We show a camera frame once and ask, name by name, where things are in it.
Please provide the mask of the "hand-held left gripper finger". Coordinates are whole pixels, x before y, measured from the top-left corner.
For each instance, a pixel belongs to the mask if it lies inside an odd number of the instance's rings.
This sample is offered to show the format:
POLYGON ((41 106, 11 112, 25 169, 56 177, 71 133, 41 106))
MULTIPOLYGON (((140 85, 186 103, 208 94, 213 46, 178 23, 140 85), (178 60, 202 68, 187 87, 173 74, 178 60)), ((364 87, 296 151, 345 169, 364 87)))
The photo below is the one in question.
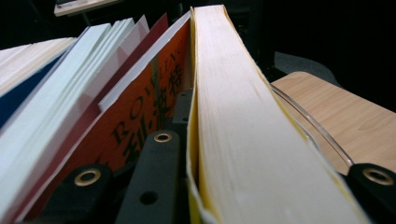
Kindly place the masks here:
POLYGON ((179 135, 180 144, 184 147, 187 140, 187 126, 191 111, 192 89, 181 92, 177 96, 174 115, 172 117, 173 130, 179 135))

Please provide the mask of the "yellow cover book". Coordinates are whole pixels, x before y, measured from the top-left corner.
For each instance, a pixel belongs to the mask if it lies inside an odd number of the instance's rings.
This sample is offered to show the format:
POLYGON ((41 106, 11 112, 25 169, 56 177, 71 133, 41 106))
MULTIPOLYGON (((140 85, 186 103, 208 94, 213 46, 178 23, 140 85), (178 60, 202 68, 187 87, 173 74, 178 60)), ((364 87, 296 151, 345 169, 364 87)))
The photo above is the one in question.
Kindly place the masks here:
POLYGON ((370 224, 277 100, 223 5, 191 12, 191 224, 370 224))

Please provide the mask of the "red blue illustrated book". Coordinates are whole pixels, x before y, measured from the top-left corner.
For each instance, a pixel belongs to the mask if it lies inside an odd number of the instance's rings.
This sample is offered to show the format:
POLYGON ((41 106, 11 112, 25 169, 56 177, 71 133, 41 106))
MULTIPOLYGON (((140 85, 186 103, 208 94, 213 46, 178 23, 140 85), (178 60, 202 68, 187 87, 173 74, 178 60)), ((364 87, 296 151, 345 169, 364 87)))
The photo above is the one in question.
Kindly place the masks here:
POLYGON ((126 21, 87 28, 0 129, 0 224, 36 217, 85 164, 135 161, 190 84, 190 16, 161 18, 152 42, 126 21))

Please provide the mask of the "clear acrylic bookend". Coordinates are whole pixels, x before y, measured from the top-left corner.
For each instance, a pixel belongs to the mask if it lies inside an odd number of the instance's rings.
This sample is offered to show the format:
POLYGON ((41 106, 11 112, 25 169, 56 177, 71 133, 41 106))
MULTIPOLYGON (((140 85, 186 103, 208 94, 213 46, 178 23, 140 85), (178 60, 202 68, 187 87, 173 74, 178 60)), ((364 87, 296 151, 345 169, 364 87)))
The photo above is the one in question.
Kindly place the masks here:
POLYGON ((272 89, 334 170, 339 174, 346 175, 354 162, 341 146, 301 105, 276 86, 272 85, 272 89))

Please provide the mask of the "blue cover book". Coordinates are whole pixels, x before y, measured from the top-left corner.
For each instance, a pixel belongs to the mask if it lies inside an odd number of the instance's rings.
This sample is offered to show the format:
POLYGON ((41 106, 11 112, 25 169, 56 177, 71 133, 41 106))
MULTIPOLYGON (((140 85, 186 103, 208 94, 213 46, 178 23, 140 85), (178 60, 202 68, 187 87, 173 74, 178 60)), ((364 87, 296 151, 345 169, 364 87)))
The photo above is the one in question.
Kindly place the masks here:
POLYGON ((74 42, 64 37, 0 50, 0 128, 74 42))

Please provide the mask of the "white-legged desk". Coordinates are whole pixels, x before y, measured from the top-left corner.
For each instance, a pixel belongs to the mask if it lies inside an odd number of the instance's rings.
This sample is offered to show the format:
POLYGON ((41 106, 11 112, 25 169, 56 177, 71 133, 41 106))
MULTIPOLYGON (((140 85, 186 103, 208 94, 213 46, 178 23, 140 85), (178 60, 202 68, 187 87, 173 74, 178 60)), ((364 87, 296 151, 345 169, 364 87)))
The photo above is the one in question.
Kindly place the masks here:
POLYGON ((54 7, 54 15, 61 17, 76 13, 84 13, 99 7, 106 7, 122 2, 123 0, 75 0, 68 3, 56 5, 54 7))

